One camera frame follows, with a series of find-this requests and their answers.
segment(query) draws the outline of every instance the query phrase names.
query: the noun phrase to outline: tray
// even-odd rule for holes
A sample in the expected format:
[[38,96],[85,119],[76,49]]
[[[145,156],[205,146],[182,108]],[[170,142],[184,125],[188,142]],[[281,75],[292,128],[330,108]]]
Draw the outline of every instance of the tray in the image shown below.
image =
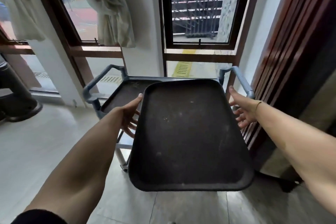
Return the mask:
[[145,89],[158,80],[125,80],[119,87],[114,91],[114,93],[105,101],[101,107],[101,111],[104,113],[110,112],[113,108],[117,106],[124,106],[130,101],[135,99],[139,93],[143,93]]
[[251,184],[249,152],[218,82],[147,87],[129,177],[143,191],[237,191]]

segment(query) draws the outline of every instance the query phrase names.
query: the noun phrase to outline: tile floor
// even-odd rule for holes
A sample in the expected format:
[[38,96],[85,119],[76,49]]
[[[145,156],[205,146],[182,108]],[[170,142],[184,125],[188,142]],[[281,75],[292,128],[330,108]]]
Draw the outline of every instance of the tile floor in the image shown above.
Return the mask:
[[[97,121],[92,109],[44,105],[29,120],[0,124],[0,224],[9,224],[29,204],[53,168]],[[336,218],[305,187],[286,194],[273,181],[263,179],[241,192],[142,192],[133,187],[115,158],[89,223],[169,221],[331,224]]]

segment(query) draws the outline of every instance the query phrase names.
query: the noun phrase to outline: cart wheel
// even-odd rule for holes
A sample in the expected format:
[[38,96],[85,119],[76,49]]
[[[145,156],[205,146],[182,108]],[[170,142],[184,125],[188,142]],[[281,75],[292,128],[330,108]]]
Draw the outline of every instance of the cart wheel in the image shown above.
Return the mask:
[[120,167],[125,173],[128,173],[128,169],[123,169],[123,167],[121,165],[120,165]]

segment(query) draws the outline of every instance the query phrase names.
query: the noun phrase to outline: drain grate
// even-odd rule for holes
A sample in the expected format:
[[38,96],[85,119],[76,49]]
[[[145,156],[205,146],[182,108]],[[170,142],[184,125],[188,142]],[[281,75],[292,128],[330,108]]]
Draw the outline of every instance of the drain grate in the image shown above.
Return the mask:
[[[34,72],[36,78],[49,78],[47,72]],[[104,76],[100,82],[107,82],[107,83],[116,83],[121,84],[122,82],[121,76],[111,75],[111,76]]]
[[[183,54],[195,54],[196,50],[183,50]],[[187,78],[189,77],[192,62],[179,61],[175,67],[172,77]]]

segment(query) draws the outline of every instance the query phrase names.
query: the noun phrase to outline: black sleeve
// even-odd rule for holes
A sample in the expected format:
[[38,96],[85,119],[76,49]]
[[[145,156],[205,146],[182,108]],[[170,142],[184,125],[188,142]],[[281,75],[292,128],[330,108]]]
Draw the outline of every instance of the black sleeve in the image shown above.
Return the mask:
[[67,224],[64,219],[47,210],[33,209],[19,214],[11,224]]

